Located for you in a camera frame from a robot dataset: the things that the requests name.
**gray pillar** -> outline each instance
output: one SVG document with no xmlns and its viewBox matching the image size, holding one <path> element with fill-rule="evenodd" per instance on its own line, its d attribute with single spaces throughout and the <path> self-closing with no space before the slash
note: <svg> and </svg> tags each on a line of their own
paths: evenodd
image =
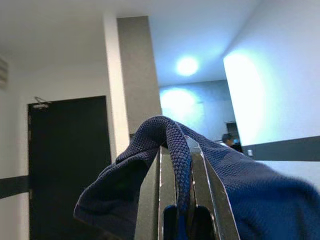
<svg viewBox="0 0 320 240">
<path fill-rule="evenodd" d="M 129 133 L 161 115 L 159 87 L 147 16 L 118 18 L 118 34 Z"/>
</svg>

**ceiling light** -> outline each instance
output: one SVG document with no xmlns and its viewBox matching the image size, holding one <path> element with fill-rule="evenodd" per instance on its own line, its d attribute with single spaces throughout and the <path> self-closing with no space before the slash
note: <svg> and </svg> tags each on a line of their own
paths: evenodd
<svg viewBox="0 0 320 240">
<path fill-rule="evenodd" d="M 199 69 L 197 60 L 193 57 L 184 57 L 178 61 L 176 65 L 176 71 L 182 76 L 191 76 L 195 74 Z"/>
</svg>

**person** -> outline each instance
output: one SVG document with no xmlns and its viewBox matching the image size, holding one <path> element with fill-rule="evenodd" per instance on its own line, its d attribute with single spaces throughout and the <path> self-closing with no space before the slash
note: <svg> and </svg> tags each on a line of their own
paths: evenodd
<svg viewBox="0 0 320 240">
<path fill-rule="evenodd" d="M 222 143 L 220 143 L 222 146 L 230 148 L 234 142 L 232 140 L 232 136 L 230 133 L 226 133 L 222 135 Z"/>
</svg>

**gray wall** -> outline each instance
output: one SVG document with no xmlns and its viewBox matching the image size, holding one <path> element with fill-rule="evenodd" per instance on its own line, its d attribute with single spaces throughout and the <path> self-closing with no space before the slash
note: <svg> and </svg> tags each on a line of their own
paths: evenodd
<svg viewBox="0 0 320 240">
<path fill-rule="evenodd" d="M 164 116 L 185 124 L 210 140 L 220 140 L 235 115 L 226 80 L 160 88 Z"/>
<path fill-rule="evenodd" d="M 119 18 L 118 32 L 129 133 L 161 115 L 154 52 L 147 16 Z"/>
</svg>

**knit fabric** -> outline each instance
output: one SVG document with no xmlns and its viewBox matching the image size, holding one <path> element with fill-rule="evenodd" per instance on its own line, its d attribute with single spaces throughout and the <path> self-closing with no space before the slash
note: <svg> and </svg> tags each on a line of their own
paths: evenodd
<svg viewBox="0 0 320 240">
<path fill-rule="evenodd" d="M 140 186 L 159 147 L 170 151 L 178 185 L 178 210 L 188 209 L 191 154 L 197 141 L 229 196 L 242 240 L 320 239 L 320 196 L 308 183 L 212 142 L 164 116 L 145 121 L 129 147 L 80 196 L 75 218 L 124 240 L 134 239 Z"/>
</svg>

